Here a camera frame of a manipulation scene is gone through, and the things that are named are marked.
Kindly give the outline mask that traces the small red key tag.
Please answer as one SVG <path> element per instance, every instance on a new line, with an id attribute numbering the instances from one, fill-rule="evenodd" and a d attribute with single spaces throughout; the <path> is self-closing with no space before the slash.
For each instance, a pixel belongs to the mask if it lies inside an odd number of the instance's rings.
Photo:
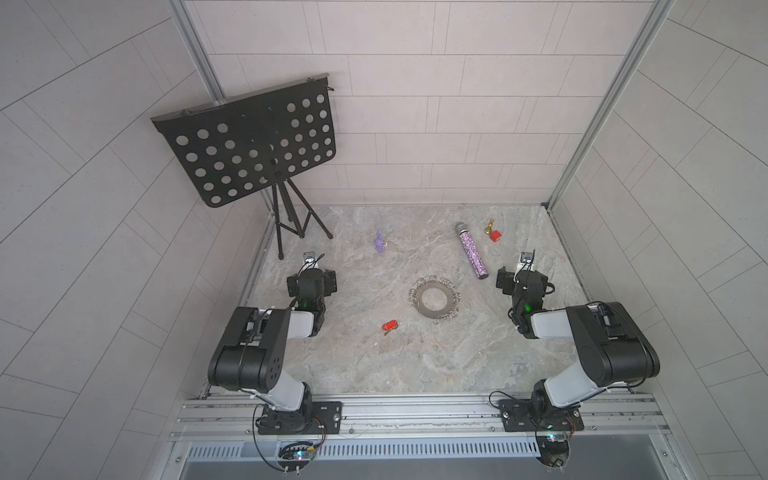
<path id="1" fill-rule="evenodd" d="M 399 322 L 397 320 L 391 320 L 385 324 L 382 325 L 382 330 L 387 333 L 389 331 L 392 331 L 394 329 L 397 329 L 399 326 Z"/>

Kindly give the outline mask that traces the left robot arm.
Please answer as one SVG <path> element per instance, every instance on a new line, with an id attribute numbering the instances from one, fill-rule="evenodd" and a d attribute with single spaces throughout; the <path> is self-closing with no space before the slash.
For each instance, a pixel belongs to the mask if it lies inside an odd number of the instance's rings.
<path id="1" fill-rule="evenodd" d="M 208 383 L 261 399 L 265 407 L 254 417 L 260 435 L 337 434 L 343 404 L 314 402 L 310 386 L 283 371 L 287 343 L 319 333 L 336 273 L 311 267 L 288 277 L 287 287 L 287 309 L 235 309 L 209 362 Z"/>

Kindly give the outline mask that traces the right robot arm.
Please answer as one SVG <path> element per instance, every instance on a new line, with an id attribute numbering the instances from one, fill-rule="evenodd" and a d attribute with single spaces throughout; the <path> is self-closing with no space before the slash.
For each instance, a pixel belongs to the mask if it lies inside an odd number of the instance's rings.
<path id="1" fill-rule="evenodd" d="M 494 405 L 507 432 L 545 433 L 584 429 L 579 406 L 611 388 L 634 388 L 660 373 L 654 347 L 619 302 L 594 301 L 547 310 L 555 291 L 549 278 L 527 268 L 497 272 L 496 287 L 512 297 L 509 318 L 529 340 L 571 339 L 577 360 L 538 381 L 528 400 L 504 398 Z"/>

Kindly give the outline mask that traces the metal disc with key rings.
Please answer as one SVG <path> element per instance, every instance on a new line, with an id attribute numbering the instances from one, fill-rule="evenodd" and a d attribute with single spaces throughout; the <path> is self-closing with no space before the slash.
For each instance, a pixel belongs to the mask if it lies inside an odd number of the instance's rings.
<path id="1" fill-rule="evenodd" d="M 408 303 L 434 324 L 458 315 L 461 295 L 448 279 L 429 275 L 419 278 L 409 290 Z"/>

